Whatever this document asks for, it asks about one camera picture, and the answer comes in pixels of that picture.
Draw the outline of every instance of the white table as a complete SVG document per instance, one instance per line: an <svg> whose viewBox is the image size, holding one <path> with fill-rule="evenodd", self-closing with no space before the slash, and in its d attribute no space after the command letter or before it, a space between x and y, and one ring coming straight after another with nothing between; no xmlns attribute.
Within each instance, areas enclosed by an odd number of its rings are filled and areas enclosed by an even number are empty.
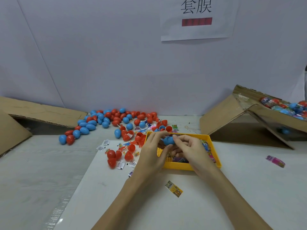
<svg viewBox="0 0 307 230"><path fill-rule="evenodd" d="M199 117L160 118L177 124L179 132L200 133ZM224 174L273 229L307 226L307 144L293 145L297 150L214 142ZM285 168L267 161L268 155L284 161ZM112 203L133 168L110 170L106 161L104 153L96 154L55 230L90 230ZM164 187L169 180L183 190L179 198ZM233 229L214 193L192 171L163 170L145 192L148 198L129 229Z"/></svg>

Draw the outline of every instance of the cardboard box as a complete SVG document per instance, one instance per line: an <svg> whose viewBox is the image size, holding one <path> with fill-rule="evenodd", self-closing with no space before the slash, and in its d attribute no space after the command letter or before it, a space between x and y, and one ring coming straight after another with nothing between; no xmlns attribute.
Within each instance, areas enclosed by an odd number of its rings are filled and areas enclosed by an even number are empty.
<svg viewBox="0 0 307 230"><path fill-rule="evenodd" d="M307 121L265 107L259 101L264 96L276 98L236 85L231 95L200 118L201 133L213 141L290 149L290 140L306 140ZM289 127L293 134L279 133L280 126Z"/></svg>
<svg viewBox="0 0 307 230"><path fill-rule="evenodd" d="M31 120L67 127L75 127L87 112L37 104L0 96L0 155L28 139L32 134L15 119Z"/></svg>

